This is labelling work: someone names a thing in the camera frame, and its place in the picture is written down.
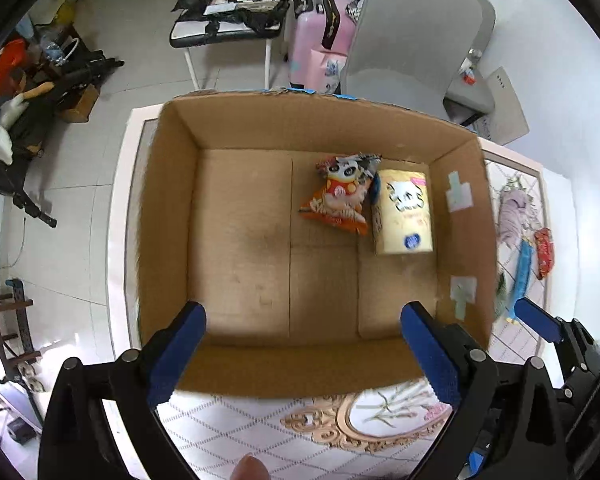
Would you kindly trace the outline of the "operator thumb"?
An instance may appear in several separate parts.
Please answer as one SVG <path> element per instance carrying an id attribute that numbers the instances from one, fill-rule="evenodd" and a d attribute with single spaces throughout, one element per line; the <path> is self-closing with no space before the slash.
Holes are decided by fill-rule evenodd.
<path id="1" fill-rule="evenodd" d="M 247 454 L 233 469 L 230 480 L 271 480 L 271 475 L 264 463 Z"/>

